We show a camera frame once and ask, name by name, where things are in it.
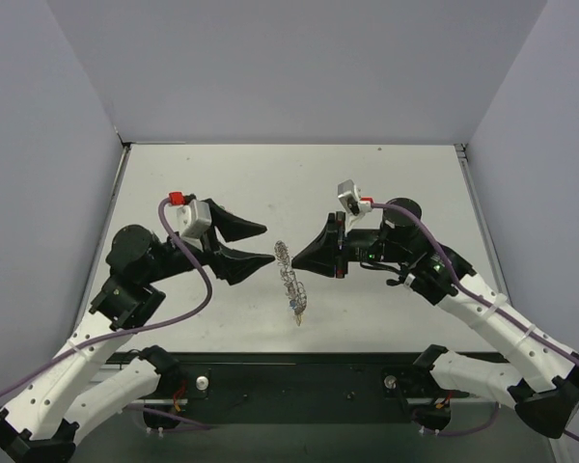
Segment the metal disc with keyrings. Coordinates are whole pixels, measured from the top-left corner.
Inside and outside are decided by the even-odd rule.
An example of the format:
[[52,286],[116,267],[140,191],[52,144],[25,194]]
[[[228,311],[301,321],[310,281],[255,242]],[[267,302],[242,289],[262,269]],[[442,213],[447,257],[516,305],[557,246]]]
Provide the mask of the metal disc with keyrings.
[[306,289],[304,284],[296,277],[291,264],[290,251],[284,241],[278,240],[274,244],[274,256],[279,267],[279,274],[285,288],[285,294],[289,299],[289,308],[293,312],[296,325],[300,327],[308,305]]

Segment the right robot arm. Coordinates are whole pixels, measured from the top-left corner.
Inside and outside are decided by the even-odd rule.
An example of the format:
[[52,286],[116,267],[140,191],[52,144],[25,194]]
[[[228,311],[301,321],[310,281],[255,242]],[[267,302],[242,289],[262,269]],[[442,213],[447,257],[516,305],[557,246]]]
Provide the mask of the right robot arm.
[[519,313],[469,261],[437,242],[421,216],[420,206],[406,198],[351,201],[329,214],[291,265],[336,279],[344,278],[353,262],[393,273],[388,286],[403,286],[457,318],[504,359],[481,361],[432,345],[415,363],[427,381],[495,401],[536,433],[561,438],[579,409],[579,351]]

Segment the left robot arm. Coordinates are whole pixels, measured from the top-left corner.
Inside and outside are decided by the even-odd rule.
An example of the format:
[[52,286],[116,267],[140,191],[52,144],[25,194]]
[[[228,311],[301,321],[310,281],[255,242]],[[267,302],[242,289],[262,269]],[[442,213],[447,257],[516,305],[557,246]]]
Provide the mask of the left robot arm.
[[140,225],[121,228],[106,257],[109,276],[60,351],[16,384],[18,395],[0,406],[0,449],[14,462],[67,462],[97,426],[148,395],[179,399],[186,369],[158,345],[138,350],[110,378],[90,384],[109,358],[135,335],[170,323],[150,319],[165,299],[154,283],[197,271],[237,285],[273,262],[267,254],[228,248],[266,233],[211,199],[173,194],[158,206],[161,240]]

